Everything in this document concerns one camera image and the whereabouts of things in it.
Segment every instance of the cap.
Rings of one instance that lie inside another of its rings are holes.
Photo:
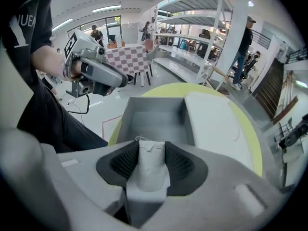
[[[247,17],[247,21],[251,21],[252,23],[256,23],[256,21],[253,20],[250,16]]]

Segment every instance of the black rubber pad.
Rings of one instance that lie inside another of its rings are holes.
[[[139,142],[134,141],[97,161],[96,170],[110,185],[125,187],[139,155]],[[170,142],[165,143],[165,163],[170,175],[169,196],[185,196],[194,192],[207,178],[208,168],[199,157]]]

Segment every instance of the shelf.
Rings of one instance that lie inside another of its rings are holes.
[[[167,52],[171,52],[172,57],[175,57],[175,55],[177,55],[179,57],[186,59],[187,61],[189,61],[193,64],[196,64],[199,67],[204,66],[204,64],[206,64],[207,66],[210,66],[208,64],[208,61],[205,62],[205,60],[203,58],[201,58],[200,56],[198,56],[196,54],[192,54],[188,51],[182,50],[182,49],[177,48],[175,46],[160,45],[159,48],[162,49],[162,50],[165,50]]]
[[[175,0],[158,9],[170,13],[176,13],[191,10],[217,10],[217,6],[218,0]],[[223,9],[228,12],[232,11],[228,0],[223,0]]]
[[[167,36],[167,37],[174,37],[174,38],[181,38],[181,39],[191,39],[191,40],[195,40],[201,43],[209,43],[210,40],[209,39],[205,39],[205,38],[201,38],[201,37],[197,37],[197,36],[190,36],[190,35],[184,35],[184,34],[174,34],[174,33],[156,33],[156,36]],[[222,49],[220,46],[218,46],[217,44],[213,44],[214,47],[219,48],[220,50]]]
[[[202,77],[197,78],[197,74],[183,65],[176,63],[175,61],[168,58],[155,58],[154,62],[158,63],[162,67],[168,69],[187,83],[201,84],[204,82]]]
[[[213,27],[215,17],[205,14],[183,14],[178,16],[160,19],[157,23],[166,23],[170,25],[201,25]],[[225,25],[221,20],[218,22],[218,28],[225,29]]]

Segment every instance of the checkered table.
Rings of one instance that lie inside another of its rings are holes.
[[[146,51],[143,45],[131,44],[123,48],[107,49],[105,55],[109,64],[125,74],[135,74],[136,77],[137,73],[141,73],[141,86],[143,86],[144,72],[148,76],[149,71]]]

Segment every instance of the white shelving unit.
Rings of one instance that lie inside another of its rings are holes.
[[[157,21],[158,10],[165,11],[167,13],[177,13],[177,12],[185,12],[185,11],[193,11],[193,10],[216,10],[216,16],[209,16],[205,14],[183,14],[177,16],[171,16],[167,18],[163,18]],[[155,62],[165,67],[169,71],[178,75],[180,78],[190,83],[203,83],[205,75],[204,70],[208,69],[210,66],[208,64],[208,57],[211,51],[212,46],[222,49],[221,46],[214,44],[214,39],[216,37],[216,30],[218,28],[222,28],[228,32],[226,28],[226,20],[224,11],[231,12],[232,8],[228,0],[176,0],[170,2],[160,8],[156,8],[155,10],[155,25],[156,23],[166,23],[170,25],[202,25],[202,26],[210,26],[213,27],[213,33],[211,35],[211,39],[205,39],[196,36],[189,36],[183,34],[154,34],[154,36],[164,36],[167,37],[167,42],[169,37],[182,38],[182,39],[190,39],[196,40],[201,43],[207,43],[208,47],[205,53],[204,59],[201,57],[191,54],[182,49],[178,49],[174,46],[161,45],[160,49],[165,50],[167,52],[171,52],[171,54],[180,56],[200,67],[198,73],[191,71],[186,68],[184,65],[176,63],[175,61],[168,58],[156,58]],[[220,14],[222,13],[224,20],[220,19]]]

